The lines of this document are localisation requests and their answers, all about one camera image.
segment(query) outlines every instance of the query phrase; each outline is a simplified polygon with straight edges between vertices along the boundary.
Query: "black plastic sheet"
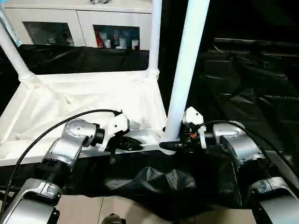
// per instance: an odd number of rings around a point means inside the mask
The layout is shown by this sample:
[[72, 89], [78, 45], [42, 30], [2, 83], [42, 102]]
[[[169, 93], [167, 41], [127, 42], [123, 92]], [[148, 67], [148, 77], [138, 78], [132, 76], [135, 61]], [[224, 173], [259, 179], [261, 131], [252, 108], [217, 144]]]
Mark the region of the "black plastic sheet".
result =
[[[36, 74], [144, 70], [147, 51], [28, 46], [19, 48]], [[5, 57], [0, 59], [1, 106], [5, 108], [18, 81]], [[161, 51], [160, 92], [168, 109], [176, 54]], [[198, 58], [188, 98], [205, 120], [238, 120], [269, 139], [281, 150], [299, 152], [298, 62], [292, 58], [202, 54]], [[13, 189], [32, 175], [37, 164], [22, 165]], [[0, 188], [7, 184], [10, 167], [0, 168]], [[175, 220], [204, 212], [215, 205], [242, 204], [231, 159], [212, 153], [164, 155], [157, 152], [122, 154], [116, 164], [109, 157], [80, 159], [65, 194], [90, 197], [119, 195], [140, 202], [160, 217]]]

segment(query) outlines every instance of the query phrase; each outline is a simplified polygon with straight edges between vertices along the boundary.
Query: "glass cabinet door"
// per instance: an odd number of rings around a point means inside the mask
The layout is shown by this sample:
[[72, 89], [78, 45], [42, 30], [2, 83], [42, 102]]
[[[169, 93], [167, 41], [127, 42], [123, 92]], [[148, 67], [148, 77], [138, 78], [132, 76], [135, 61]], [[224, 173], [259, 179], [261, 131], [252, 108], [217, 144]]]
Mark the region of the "glass cabinet door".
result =
[[139, 27], [93, 25], [98, 48], [139, 49]]
[[151, 14], [78, 11], [86, 46], [150, 49]]
[[65, 22], [23, 22], [33, 44], [74, 46]]
[[5, 8], [23, 44], [85, 46], [75, 10]]

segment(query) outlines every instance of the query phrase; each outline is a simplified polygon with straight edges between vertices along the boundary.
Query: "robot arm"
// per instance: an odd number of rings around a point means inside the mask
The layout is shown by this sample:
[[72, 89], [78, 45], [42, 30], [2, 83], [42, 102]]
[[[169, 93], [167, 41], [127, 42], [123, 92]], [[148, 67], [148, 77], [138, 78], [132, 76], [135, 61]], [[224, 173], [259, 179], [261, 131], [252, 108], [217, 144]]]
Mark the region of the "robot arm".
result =
[[129, 131], [128, 118], [122, 113], [103, 127], [82, 119], [64, 126], [62, 135], [50, 147], [33, 178], [27, 179], [3, 214], [1, 224], [55, 224], [59, 211], [55, 209], [62, 187], [81, 154], [82, 147], [95, 146], [104, 151], [115, 135]]
[[269, 161], [255, 142], [240, 128], [227, 123], [202, 126], [202, 116], [192, 107], [182, 120], [185, 129], [178, 142], [162, 142], [168, 150], [209, 150], [218, 145], [230, 153], [241, 194], [258, 223], [299, 223], [299, 200], [276, 165]]

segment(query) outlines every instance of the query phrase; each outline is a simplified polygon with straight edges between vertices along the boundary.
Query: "white pole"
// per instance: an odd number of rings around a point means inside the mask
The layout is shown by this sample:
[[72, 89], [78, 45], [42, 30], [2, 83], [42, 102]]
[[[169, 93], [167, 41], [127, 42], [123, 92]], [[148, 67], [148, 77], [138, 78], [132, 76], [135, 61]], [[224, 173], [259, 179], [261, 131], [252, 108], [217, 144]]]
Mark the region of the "white pole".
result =
[[210, 0], [189, 0], [163, 141], [178, 138]]
[[149, 70], [159, 72], [159, 43], [161, 27], [162, 0], [153, 0], [152, 19], [151, 19], [151, 37], [149, 50]]
[[7, 15], [5, 14], [3, 8], [0, 6], [0, 20], [2, 20], [2, 22], [4, 23], [7, 31], [9, 32], [11, 38], [14, 40], [15, 44], [17, 45], [17, 47], [19, 47], [22, 42], [19, 40], [13, 25], [11, 25]]
[[21, 58], [19, 52], [15, 48], [11, 39], [9, 38], [1, 22], [0, 22], [0, 45], [4, 50], [5, 54], [7, 55], [7, 57], [9, 58], [14, 69], [17, 71], [19, 76], [19, 81], [28, 81], [29, 79], [35, 76], [26, 66], [25, 62]]

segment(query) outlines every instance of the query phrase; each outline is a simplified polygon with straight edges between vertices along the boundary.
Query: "tiled floor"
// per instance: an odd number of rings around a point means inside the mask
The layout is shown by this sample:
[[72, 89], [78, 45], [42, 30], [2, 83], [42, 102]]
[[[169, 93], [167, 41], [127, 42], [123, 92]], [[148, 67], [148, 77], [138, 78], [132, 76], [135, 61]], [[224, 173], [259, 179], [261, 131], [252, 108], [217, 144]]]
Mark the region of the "tiled floor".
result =
[[[127, 224], [171, 224], [129, 199], [62, 196], [56, 207], [59, 224], [101, 224], [111, 213], [126, 219]], [[250, 210], [215, 210], [179, 222], [180, 224], [256, 224]]]
[[57, 209], [60, 224], [101, 224], [111, 213], [126, 219], [128, 224], [170, 224], [150, 213], [134, 201], [123, 197], [62, 196]]

